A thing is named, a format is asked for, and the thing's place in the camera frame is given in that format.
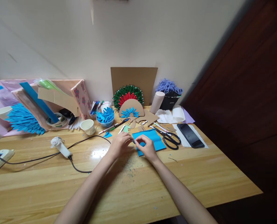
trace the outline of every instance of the dark wooden door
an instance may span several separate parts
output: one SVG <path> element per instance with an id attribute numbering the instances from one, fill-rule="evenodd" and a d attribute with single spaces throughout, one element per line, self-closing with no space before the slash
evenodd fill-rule
<path id="1" fill-rule="evenodd" d="M 258 187 L 277 197 L 276 0 L 254 1 L 183 107 Z"/>

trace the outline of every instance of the blue ruler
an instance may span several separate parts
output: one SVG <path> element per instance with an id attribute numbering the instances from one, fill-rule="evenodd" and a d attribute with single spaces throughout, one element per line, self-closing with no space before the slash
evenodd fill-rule
<path id="1" fill-rule="evenodd" d="M 27 83 L 22 82 L 20 83 L 22 88 L 27 92 L 27 94 L 36 102 L 36 104 L 46 113 L 48 117 L 52 120 L 53 123 L 58 122 L 58 117 L 51 111 L 51 109 L 44 103 L 43 100 L 38 99 L 38 94 L 36 91 Z"/>

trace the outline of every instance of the black container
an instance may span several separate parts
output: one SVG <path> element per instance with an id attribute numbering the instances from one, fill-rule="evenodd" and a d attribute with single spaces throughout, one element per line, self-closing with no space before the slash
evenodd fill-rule
<path id="1" fill-rule="evenodd" d="M 171 110 L 171 109 L 173 109 L 173 107 L 176 104 L 176 102 L 178 101 L 178 99 L 179 99 L 179 95 L 178 95 L 178 97 L 165 96 L 163 101 L 162 101 L 162 104 L 160 106 L 160 109 L 162 109 L 162 110 Z"/>

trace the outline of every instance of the scissors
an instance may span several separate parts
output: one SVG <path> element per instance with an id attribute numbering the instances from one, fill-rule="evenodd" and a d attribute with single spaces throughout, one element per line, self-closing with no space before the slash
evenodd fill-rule
<path id="1" fill-rule="evenodd" d="M 163 136 L 163 141 L 164 141 L 164 143 L 166 144 L 166 146 L 167 146 L 168 148 L 173 149 L 173 150 L 179 149 L 179 145 L 181 144 L 181 139 L 180 139 L 176 134 L 171 133 L 171 132 L 163 132 L 163 131 L 160 131 L 159 129 L 157 129 L 157 128 L 153 127 L 153 126 L 150 126 L 150 127 L 153 128 L 153 129 L 155 129 L 156 131 L 158 131 L 158 132 Z M 171 137 L 172 135 L 173 135 L 174 137 L 176 137 L 176 138 L 179 140 L 179 142 L 176 142 L 176 141 Z M 169 142 L 171 142 L 171 143 L 173 143 L 176 147 L 171 147 L 170 145 L 168 145 L 167 142 L 166 142 L 166 140 L 169 141 Z"/>

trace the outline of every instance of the human arm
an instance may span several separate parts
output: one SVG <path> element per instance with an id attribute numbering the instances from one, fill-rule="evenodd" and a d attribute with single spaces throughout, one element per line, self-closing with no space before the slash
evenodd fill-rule
<path id="1" fill-rule="evenodd" d="M 177 208 L 189 224 L 217 223 L 200 201 L 159 159 L 151 139 L 140 135 L 135 139 L 135 144 L 157 170 Z"/>
<path id="2" fill-rule="evenodd" d="M 118 134 L 113 139 L 106 155 L 65 205 L 56 218 L 55 224 L 83 222 L 105 174 L 132 141 L 132 136 L 126 132 Z"/>

